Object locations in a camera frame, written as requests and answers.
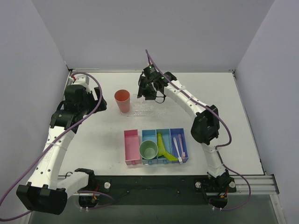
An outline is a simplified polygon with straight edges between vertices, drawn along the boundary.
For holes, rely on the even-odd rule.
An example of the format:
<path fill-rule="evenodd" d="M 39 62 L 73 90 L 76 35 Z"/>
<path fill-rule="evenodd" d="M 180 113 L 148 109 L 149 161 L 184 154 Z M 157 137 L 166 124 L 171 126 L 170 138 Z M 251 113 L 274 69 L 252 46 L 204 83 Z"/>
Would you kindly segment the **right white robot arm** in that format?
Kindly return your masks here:
<path fill-rule="evenodd" d="M 195 98 L 170 72 L 161 74 L 153 65 L 143 69 L 138 80 L 137 97 L 155 100 L 160 92 L 176 102 L 192 119 L 191 136 L 202 145 L 207 162 L 208 176 L 219 188 L 226 188 L 233 181 L 223 164 L 217 146 L 212 146 L 219 137 L 220 118 L 218 108 L 208 106 Z"/>

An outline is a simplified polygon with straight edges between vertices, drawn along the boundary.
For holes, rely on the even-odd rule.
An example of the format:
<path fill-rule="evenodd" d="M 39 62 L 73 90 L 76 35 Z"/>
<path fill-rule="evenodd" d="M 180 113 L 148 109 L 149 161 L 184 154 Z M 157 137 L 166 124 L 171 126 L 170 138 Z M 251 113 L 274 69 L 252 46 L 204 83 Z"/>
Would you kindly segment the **orange plastic cup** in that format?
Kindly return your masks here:
<path fill-rule="evenodd" d="M 118 90 L 114 94 L 115 101 L 122 113 L 130 110 L 130 93 L 127 90 Z"/>

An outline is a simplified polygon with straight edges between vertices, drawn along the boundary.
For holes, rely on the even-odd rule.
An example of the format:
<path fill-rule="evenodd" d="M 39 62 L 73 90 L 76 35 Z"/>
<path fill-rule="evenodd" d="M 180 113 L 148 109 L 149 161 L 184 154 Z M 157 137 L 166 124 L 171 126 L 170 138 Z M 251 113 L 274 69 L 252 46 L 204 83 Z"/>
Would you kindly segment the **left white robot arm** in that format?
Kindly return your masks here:
<path fill-rule="evenodd" d="M 88 116 L 104 111 L 107 103 L 100 86 L 90 90 L 85 83 L 67 86 L 64 100 L 51 117 L 48 140 L 36 168 L 25 185 L 19 185 L 16 195 L 31 211 L 59 215 L 67 200 L 77 191 L 90 192 L 96 188 L 93 170 L 78 168 L 58 182 L 57 178 L 67 148 L 77 133 L 79 125 Z"/>

